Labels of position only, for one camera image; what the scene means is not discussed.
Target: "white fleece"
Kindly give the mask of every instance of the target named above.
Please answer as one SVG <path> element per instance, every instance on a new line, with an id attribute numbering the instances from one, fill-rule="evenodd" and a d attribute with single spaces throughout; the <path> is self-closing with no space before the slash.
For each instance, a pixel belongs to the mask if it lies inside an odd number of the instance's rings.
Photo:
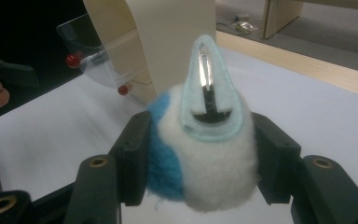
<path id="1" fill-rule="evenodd" d="M 180 124 L 183 86 L 170 90 L 170 105 L 158 124 L 158 134 L 181 164 L 186 204 L 210 212 L 244 203 L 257 181 L 257 156 L 250 110 L 242 99 L 243 127 L 227 141 L 200 141 Z"/>

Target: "red ball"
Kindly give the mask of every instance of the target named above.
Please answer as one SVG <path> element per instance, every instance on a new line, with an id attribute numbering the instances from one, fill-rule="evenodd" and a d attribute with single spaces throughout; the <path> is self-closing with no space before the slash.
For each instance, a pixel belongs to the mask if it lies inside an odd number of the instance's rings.
<path id="1" fill-rule="evenodd" d="M 120 95 L 127 95 L 129 93 L 129 91 L 130 91 L 129 88 L 125 85 L 122 85 L 117 89 L 117 92 Z"/>
<path id="2" fill-rule="evenodd" d="M 70 68 L 78 68 L 80 66 L 80 57 L 76 54 L 68 54 L 65 58 L 65 62 Z"/>

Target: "blue fleece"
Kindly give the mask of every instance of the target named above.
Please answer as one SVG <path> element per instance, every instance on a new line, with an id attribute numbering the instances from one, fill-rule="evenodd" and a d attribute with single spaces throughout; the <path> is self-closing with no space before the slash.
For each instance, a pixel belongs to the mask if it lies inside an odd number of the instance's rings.
<path id="1" fill-rule="evenodd" d="M 147 187 L 162 198 L 183 201 L 185 195 L 179 160 L 172 148 L 158 135 L 158 123 L 169 105 L 170 95 L 165 92 L 147 108 L 152 115 Z"/>

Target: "white paper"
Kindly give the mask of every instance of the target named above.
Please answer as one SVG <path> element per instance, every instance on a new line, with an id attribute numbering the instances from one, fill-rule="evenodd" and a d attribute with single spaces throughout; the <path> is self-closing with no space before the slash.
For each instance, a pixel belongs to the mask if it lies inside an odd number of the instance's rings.
<path id="1" fill-rule="evenodd" d="M 267 116 L 301 146 L 301 156 L 337 161 L 358 185 L 358 94 L 221 49 L 232 79 L 251 109 Z M 131 115 L 143 110 L 116 90 L 79 77 L 0 118 L 0 176 L 4 190 L 33 200 L 71 183 L 78 165 L 106 153 Z M 226 212 L 200 214 L 183 203 L 146 193 L 124 208 L 123 223 L 293 223 L 289 204 L 268 206 L 256 191 Z"/>

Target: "blue and white plush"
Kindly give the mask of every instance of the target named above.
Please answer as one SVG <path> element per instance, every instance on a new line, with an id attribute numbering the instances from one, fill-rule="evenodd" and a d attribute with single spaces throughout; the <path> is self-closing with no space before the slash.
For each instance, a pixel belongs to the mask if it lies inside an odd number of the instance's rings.
<path id="1" fill-rule="evenodd" d="M 192 116 L 205 112 L 200 45 L 211 53 L 217 110 L 231 111 L 226 121 L 217 124 Z M 236 207 L 252 195 L 257 159 L 251 113 L 209 36 L 202 35 L 194 44 L 185 85 L 161 94 L 148 110 L 152 114 L 147 183 L 151 192 L 202 212 Z"/>

